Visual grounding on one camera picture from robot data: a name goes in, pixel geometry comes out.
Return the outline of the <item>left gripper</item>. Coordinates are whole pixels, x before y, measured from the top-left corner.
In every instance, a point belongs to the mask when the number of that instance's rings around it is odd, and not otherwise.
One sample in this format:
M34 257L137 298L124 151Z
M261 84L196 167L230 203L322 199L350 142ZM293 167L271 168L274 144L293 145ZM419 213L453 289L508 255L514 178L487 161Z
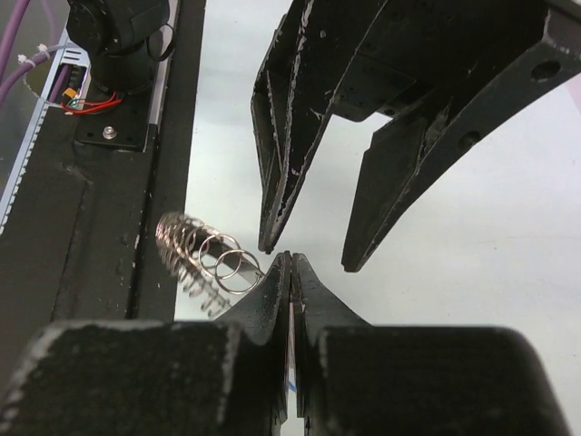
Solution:
M330 118L393 118L364 153L341 263L515 114L580 72L580 11L546 1L293 1L251 94L258 248L281 238Z

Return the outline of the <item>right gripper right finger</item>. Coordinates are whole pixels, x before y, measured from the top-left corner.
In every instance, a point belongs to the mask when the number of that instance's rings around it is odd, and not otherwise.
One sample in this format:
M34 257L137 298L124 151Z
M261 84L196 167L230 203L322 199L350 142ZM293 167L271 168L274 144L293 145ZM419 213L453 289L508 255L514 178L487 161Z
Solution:
M374 326L292 259L308 435L567 435L537 352L495 326Z

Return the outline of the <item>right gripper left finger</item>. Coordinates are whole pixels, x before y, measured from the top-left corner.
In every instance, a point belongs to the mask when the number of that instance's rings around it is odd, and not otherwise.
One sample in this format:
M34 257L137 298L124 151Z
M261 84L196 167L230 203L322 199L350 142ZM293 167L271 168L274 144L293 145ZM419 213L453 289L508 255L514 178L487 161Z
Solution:
M1 399L4 435L277 435L287 418L291 258L212 322L42 329Z

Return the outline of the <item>metal keyring holder disc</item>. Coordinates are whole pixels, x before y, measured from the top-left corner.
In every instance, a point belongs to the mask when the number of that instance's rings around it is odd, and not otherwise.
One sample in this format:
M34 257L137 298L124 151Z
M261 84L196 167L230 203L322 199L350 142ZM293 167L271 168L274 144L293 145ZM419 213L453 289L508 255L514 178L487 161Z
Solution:
M165 213L155 241L167 272L189 297L202 299L201 311L211 320L230 310L232 296L253 291L264 276L256 256L233 236L184 213Z

